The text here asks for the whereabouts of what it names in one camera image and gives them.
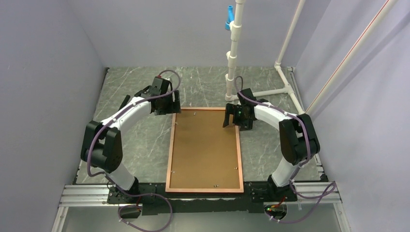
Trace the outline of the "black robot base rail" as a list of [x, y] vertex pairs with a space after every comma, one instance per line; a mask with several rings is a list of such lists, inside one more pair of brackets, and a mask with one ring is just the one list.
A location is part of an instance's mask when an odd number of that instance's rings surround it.
[[144, 216], [160, 213], [234, 212], [263, 213], [268, 204], [297, 201], [289, 187], [273, 189], [267, 181], [244, 182], [242, 193], [166, 192], [165, 183], [140, 183], [141, 199], [124, 195], [109, 187], [108, 204], [136, 204], [142, 206]]

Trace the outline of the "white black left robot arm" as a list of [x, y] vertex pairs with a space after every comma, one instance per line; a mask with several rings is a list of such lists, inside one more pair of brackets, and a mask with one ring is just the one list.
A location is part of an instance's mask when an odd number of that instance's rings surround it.
[[103, 174], [120, 197], [132, 203], [139, 196], [139, 180], [124, 166], [122, 136], [139, 120], [154, 115], [181, 112], [179, 87], [169, 79], [154, 77], [151, 85], [133, 97], [126, 95], [118, 111], [102, 120], [92, 120], [86, 125], [81, 159], [87, 164], [90, 177]]

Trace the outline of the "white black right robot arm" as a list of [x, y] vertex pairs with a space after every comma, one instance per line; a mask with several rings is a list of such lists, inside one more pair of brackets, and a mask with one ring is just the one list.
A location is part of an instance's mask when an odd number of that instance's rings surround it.
[[256, 99], [250, 88], [239, 91], [239, 103], [227, 103], [223, 127], [234, 124], [241, 131], [253, 128], [253, 122], [263, 121], [279, 131], [282, 159], [269, 176], [271, 183], [266, 194], [273, 201], [285, 194], [298, 171], [319, 153], [320, 142], [311, 117], [308, 114], [292, 114], [265, 99]]

